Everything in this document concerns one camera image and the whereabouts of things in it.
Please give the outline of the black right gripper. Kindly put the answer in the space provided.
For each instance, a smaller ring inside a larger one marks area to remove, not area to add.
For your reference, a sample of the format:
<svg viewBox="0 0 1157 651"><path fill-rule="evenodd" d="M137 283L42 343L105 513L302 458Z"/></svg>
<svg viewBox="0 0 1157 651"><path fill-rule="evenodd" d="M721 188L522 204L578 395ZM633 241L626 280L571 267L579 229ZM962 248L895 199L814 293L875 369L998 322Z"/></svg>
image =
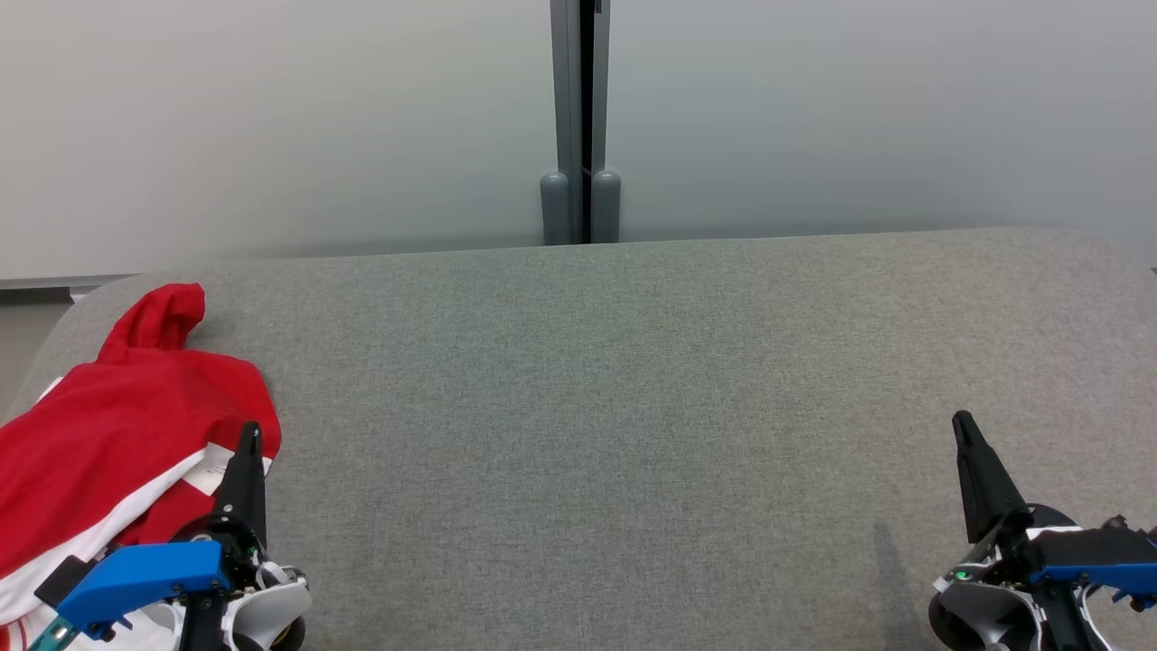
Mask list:
<svg viewBox="0 0 1157 651"><path fill-rule="evenodd" d="M944 574L949 650L1083 650L1081 590L1034 580L1032 543L1079 526L1054 508L1023 500L968 410L952 416L970 552Z"/></svg>

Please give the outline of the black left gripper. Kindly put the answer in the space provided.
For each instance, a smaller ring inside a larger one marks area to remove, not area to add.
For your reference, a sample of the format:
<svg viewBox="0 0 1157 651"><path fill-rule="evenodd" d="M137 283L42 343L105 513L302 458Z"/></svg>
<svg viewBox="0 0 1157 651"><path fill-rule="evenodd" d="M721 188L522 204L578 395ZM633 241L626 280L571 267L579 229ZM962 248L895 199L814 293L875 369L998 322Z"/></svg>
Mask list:
<svg viewBox="0 0 1157 651"><path fill-rule="evenodd" d="M272 623L260 613L258 576L266 560L263 429L242 426L218 487L213 513L178 542L176 601L184 606L178 650L268 650Z"/></svg>

